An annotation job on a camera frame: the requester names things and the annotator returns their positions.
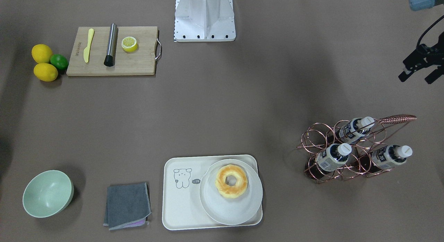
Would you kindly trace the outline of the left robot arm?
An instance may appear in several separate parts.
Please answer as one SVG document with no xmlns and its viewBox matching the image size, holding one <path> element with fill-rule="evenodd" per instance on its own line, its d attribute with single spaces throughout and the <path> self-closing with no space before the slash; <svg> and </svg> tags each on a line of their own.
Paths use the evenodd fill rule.
<svg viewBox="0 0 444 242">
<path fill-rule="evenodd" d="M 412 11 L 420 11 L 430 9 L 437 5 L 442 5 L 444 0 L 409 0 L 409 6 Z M 444 34 L 441 33 L 438 41 L 433 46 L 427 46 L 421 43 L 423 37 L 436 25 L 443 20 L 443 16 L 439 17 L 431 26 L 429 26 L 418 39 L 415 49 L 403 60 L 404 70 L 399 74 L 398 78 L 401 82 L 405 82 L 416 71 L 431 66 L 437 66 L 428 76 L 425 77 L 427 84 L 433 84 L 444 74 Z"/>
</svg>

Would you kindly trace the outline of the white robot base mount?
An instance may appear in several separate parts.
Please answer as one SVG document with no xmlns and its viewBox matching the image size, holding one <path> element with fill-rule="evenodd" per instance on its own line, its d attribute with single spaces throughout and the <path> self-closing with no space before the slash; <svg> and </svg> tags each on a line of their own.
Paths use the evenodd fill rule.
<svg viewBox="0 0 444 242">
<path fill-rule="evenodd" d="M 175 42 L 236 39 L 233 0 L 175 0 Z"/>
</svg>

